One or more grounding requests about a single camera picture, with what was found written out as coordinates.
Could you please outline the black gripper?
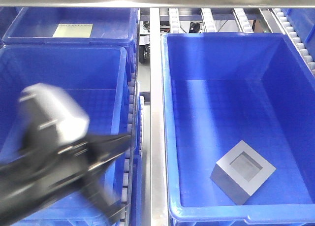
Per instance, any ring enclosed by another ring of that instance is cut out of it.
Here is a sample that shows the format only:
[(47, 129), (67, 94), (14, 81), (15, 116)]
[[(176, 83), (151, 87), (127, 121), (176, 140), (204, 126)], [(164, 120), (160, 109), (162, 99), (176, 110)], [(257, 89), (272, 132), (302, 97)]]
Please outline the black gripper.
[(86, 135), (57, 147), (26, 138), (22, 156), (0, 165), (0, 224), (9, 226), (80, 191), (106, 217), (118, 221), (118, 199), (98, 183), (130, 146), (130, 134)]

